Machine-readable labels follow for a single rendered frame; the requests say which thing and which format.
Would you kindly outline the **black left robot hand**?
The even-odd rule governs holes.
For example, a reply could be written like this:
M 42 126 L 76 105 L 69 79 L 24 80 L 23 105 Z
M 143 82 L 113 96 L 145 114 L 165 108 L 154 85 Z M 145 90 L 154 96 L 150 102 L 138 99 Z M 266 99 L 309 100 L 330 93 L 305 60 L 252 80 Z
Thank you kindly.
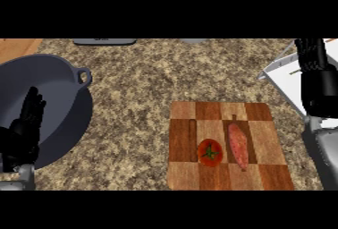
M 7 128 L 0 126 L 0 155 L 4 173 L 16 172 L 21 165 L 32 165 L 36 160 L 44 106 L 42 95 L 38 89 L 30 87 L 19 118 L 11 121 Z

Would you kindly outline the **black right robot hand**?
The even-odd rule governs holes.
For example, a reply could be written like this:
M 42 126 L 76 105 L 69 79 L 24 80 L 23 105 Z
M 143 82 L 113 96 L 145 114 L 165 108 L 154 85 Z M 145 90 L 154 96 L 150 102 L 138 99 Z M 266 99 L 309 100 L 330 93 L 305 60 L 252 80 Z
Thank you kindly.
M 297 38 L 293 43 L 306 115 L 338 119 L 338 69 L 327 61 L 323 39 Z

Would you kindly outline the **pink sweet potato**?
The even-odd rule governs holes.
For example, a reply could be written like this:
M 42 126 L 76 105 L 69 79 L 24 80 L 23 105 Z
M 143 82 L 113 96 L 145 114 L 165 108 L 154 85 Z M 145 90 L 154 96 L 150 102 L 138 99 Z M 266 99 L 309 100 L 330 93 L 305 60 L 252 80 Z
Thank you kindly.
M 235 123 L 235 115 L 231 116 L 231 122 L 227 127 L 228 144 L 234 162 L 244 172 L 247 167 L 247 143 L 240 126 Z

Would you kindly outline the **checkered wooden cutting board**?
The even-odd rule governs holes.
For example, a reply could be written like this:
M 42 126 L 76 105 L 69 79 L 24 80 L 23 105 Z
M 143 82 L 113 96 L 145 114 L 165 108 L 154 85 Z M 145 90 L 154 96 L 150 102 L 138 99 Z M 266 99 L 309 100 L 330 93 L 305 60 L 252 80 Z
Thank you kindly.
M 247 167 L 234 162 L 227 127 L 231 116 L 246 137 Z M 218 142 L 222 159 L 216 166 L 197 161 L 203 139 Z M 172 190 L 290 190 L 292 178 L 281 153 L 274 122 L 264 103 L 187 102 L 169 105 L 168 187 Z

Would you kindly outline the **dark grey pot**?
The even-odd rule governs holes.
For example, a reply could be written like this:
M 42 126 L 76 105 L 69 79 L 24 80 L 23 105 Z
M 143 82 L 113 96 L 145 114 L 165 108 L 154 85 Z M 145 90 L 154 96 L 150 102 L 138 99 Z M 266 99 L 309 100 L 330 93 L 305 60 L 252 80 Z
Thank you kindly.
M 0 126 L 19 117 L 23 98 L 33 86 L 45 101 L 35 168 L 55 162 L 76 145 L 92 116 L 86 87 L 92 76 L 55 55 L 24 55 L 0 64 Z

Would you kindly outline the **pale grey object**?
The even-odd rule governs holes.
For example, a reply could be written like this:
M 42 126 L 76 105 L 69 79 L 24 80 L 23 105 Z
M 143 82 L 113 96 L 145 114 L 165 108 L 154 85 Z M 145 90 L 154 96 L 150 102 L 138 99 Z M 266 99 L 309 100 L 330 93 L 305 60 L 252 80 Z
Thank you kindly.
M 179 38 L 179 41 L 187 44 L 197 44 L 203 41 L 206 41 L 206 38 Z

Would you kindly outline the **dark grey flat appliance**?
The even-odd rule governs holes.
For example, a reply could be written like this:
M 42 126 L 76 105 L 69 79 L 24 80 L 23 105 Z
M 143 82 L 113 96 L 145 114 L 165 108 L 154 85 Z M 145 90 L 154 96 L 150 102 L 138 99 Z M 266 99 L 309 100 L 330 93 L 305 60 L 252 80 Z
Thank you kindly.
M 78 46 L 128 46 L 137 38 L 75 38 L 72 41 Z

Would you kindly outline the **red tomato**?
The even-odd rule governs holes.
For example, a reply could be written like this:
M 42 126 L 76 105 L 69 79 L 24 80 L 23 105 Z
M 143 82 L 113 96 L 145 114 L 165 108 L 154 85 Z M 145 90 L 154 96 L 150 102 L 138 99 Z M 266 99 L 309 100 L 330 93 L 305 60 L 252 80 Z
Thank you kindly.
M 222 149 L 218 142 L 203 139 L 197 146 L 197 161 L 204 166 L 216 166 L 222 159 Z

